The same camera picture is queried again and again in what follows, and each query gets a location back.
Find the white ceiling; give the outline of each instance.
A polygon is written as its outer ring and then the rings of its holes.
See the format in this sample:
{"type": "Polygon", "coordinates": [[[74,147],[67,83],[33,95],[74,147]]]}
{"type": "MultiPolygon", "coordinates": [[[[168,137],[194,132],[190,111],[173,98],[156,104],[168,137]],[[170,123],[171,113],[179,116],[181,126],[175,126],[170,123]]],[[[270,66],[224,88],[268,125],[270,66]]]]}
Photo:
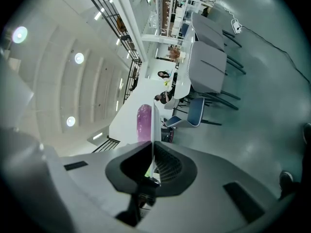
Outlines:
{"type": "Polygon", "coordinates": [[[43,143],[83,127],[86,140],[95,133],[91,124],[98,130],[98,122],[116,115],[116,102],[123,104],[125,88],[119,97],[118,89],[131,61],[106,21],[94,19],[97,9],[80,1],[28,0],[7,25],[8,36],[20,25],[28,29],[24,42],[12,43],[9,58],[21,60],[18,74],[35,93],[19,128],[43,143]],[[74,61],[78,52],[82,64],[74,61]],[[76,118],[73,127],[69,116],[76,118]]]}

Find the purple object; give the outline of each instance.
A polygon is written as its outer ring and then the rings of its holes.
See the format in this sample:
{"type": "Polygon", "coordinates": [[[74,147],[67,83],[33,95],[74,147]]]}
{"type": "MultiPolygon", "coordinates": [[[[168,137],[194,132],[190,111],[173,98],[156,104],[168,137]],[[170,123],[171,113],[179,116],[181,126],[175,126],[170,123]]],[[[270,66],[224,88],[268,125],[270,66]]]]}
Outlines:
{"type": "Polygon", "coordinates": [[[151,141],[151,112],[148,104],[143,104],[137,111],[138,142],[151,141]]]}

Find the chair backrest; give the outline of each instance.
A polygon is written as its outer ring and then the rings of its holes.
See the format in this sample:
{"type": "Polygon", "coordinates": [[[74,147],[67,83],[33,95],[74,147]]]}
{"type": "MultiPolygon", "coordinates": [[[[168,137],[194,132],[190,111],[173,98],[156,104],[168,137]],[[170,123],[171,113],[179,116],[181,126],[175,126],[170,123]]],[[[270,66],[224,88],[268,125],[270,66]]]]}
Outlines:
{"type": "Polygon", "coordinates": [[[216,92],[222,90],[227,55],[202,41],[192,45],[188,64],[188,76],[196,92],[216,92]]]}
{"type": "Polygon", "coordinates": [[[188,27],[189,27],[189,24],[187,24],[187,23],[184,23],[184,24],[181,26],[181,34],[183,35],[183,37],[185,37],[186,32],[187,32],[187,30],[188,30],[188,27]]]}
{"type": "Polygon", "coordinates": [[[213,48],[224,51],[225,43],[222,31],[220,30],[219,32],[219,30],[214,30],[213,27],[209,26],[210,24],[207,23],[205,19],[205,17],[200,16],[197,13],[191,14],[191,26],[194,28],[198,40],[203,41],[205,44],[208,44],[213,48]]]}
{"type": "Polygon", "coordinates": [[[164,105],[164,109],[166,110],[172,110],[176,104],[179,103],[179,99],[175,99],[174,97],[171,98],[170,101],[168,101],[165,105],[164,105]]]}
{"type": "Polygon", "coordinates": [[[195,127],[199,126],[202,120],[204,103],[204,98],[193,99],[190,103],[187,121],[195,127]]]}

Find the railing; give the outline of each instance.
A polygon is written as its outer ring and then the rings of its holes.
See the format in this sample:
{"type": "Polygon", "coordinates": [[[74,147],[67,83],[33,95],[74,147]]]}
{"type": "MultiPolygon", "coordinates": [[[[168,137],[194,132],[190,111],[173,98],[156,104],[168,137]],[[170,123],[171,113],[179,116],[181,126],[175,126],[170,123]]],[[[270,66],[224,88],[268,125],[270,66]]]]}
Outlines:
{"type": "Polygon", "coordinates": [[[112,150],[119,143],[120,143],[120,141],[112,139],[109,136],[107,136],[107,140],[103,144],[101,144],[98,148],[96,148],[92,153],[102,152],[102,151],[106,151],[106,150],[112,150]]]}
{"type": "Polygon", "coordinates": [[[112,31],[121,41],[122,45],[133,60],[138,60],[139,55],[135,49],[131,37],[128,35],[125,25],[110,0],[91,0],[98,11],[102,14],[112,31]]]}
{"type": "Polygon", "coordinates": [[[132,91],[137,86],[140,67],[141,67],[140,60],[132,60],[130,72],[128,73],[127,77],[123,103],[128,99],[132,91]]]}

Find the blue chair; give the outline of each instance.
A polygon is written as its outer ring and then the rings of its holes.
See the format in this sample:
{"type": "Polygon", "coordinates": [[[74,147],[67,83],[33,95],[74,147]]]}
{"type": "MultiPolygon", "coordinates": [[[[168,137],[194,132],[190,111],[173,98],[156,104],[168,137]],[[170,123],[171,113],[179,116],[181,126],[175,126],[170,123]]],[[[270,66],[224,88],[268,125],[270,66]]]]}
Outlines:
{"type": "Polygon", "coordinates": [[[205,106],[205,99],[198,98],[191,101],[189,106],[187,120],[180,119],[177,116],[171,117],[165,122],[166,127],[177,127],[177,128],[196,128],[200,123],[207,123],[212,125],[221,125],[221,123],[210,122],[203,120],[203,112],[205,106]]]}
{"type": "Polygon", "coordinates": [[[187,32],[187,30],[188,30],[188,27],[189,27],[189,24],[187,24],[187,23],[184,23],[184,24],[181,26],[181,34],[183,35],[183,37],[185,37],[186,32],[187,32]]]}

